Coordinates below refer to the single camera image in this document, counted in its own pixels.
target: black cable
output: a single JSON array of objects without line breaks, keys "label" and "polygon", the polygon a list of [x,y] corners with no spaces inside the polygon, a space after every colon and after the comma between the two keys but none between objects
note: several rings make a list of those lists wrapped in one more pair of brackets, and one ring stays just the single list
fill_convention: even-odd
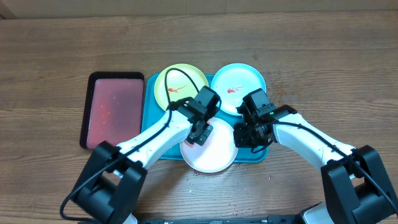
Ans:
[{"label": "black cable", "polygon": [[220,102],[220,105],[218,106],[218,108],[217,108],[216,112],[214,113],[214,115],[216,115],[221,109],[221,104],[222,104],[221,97],[219,98],[218,101]]},{"label": "black cable", "polygon": [[[187,76],[189,78],[189,80],[192,82],[193,86],[195,87],[195,89],[197,90],[197,92],[199,92],[198,87],[196,86],[196,84],[193,82],[193,80],[191,79],[191,77],[186,74],[183,70],[180,70],[178,68],[170,68],[169,70],[167,70],[166,74],[165,74],[165,78],[164,78],[164,85],[165,85],[165,90],[166,90],[166,96],[167,96],[167,101],[170,104],[170,96],[169,96],[169,90],[167,89],[167,75],[169,74],[169,71],[171,70],[177,70],[181,73],[183,73],[185,76]],[[131,155],[133,152],[137,151],[138,149],[140,149],[142,146],[144,146],[145,144],[147,144],[148,142],[150,142],[151,140],[153,140],[154,138],[156,138],[162,131],[164,131],[170,124],[170,121],[172,119],[172,110],[169,110],[169,118],[167,119],[166,123],[164,124],[164,126],[158,130],[154,135],[152,135],[151,137],[149,137],[148,139],[146,139],[145,141],[143,141],[142,143],[136,145],[134,148],[132,148],[129,152],[123,154],[122,156],[120,156],[119,158],[115,159],[113,162],[110,162],[108,165],[106,165],[104,168],[102,168],[101,170],[99,170],[97,173],[95,173],[94,175],[92,175],[89,179],[87,179],[86,181],[84,181],[84,183],[82,183],[79,187],[77,187],[73,192],[71,192],[62,202],[61,206],[60,206],[60,215],[64,220],[68,220],[68,221],[78,221],[78,222],[92,222],[92,223],[96,223],[95,219],[92,218],[78,218],[78,217],[69,217],[66,216],[64,214],[64,209],[65,206],[67,205],[67,203],[69,202],[70,199],[72,199],[73,196],[75,196],[86,184],[88,184],[90,181],[92,181],[94,178],[98,177],[99,175],[101,175],[103,172],[105,172],[106,170],[108,170],[109,168],[111,168],[112,166],[116,165],[118,162],[121,162],[123,159],[127,158],[127,156]]]},{"label": "black cable", "polygon": [[364,175],[364,177],[370,182],[372,183],[372,185],[378,189],[378,191],[380,191],[381,194],[383,194],[383,196],[387,199],[387,201],[391,204],[392,209],[394,210],[394,212],[397,215],[398,218],[398,209],[396,207],[396,205],[394,205],[394,202],[391,200],[391,198],[386,194],[386,192],[376,183],[376,181],[373,180],[373,178],[359,165],[357,164],[350,156],[348,156],[347,154],[343,153],[340,149],[338,149],[335,145],[333,145],[332,143],[328,142],[324,137],[322,137],[321,135],[319,135],[318,133],[316,133],[314,130],[303,126],[302,124],[295,124],[295,123],[290,123],[290,122],[283,122],[283,121],[274,121],[273,123],[269,123],[269,124],[262,124],[259,126],[255,126],[255,128],[260,127],[260,126],[266,126],[266,125],[270,125],[270,124],[284,124],[284,125],[289,125],[289,126],[293,126],[293,127],[297,127],[297,128],[301,128],[304,129],[306,131],[308,131],[309,133],[313,134],[315,137],[317,137],[319,140],[321,140],[323,143],[325,143],[328,147],[330,147],[332,150],[336,151],[338,154],[340,154],[341,156],[343,156],[345,159],[347,159],[352,165],[355,166],[355,168],[357,168],[360,173],[362,173],[362,175]]},{"label": "black cable", "polygon": [[255,154],[257,152],[261,152],[261,151],[265,150],[268,146],[270,146],[273,142],[274,141],[271,139],[271,141],[269,141],[269,143],[267,143],[265,146],[262,146],[261,149],[258,149],[256,151],[254,150],[255,147],[253,147],[253,148],[251,148],[251,153]]}]

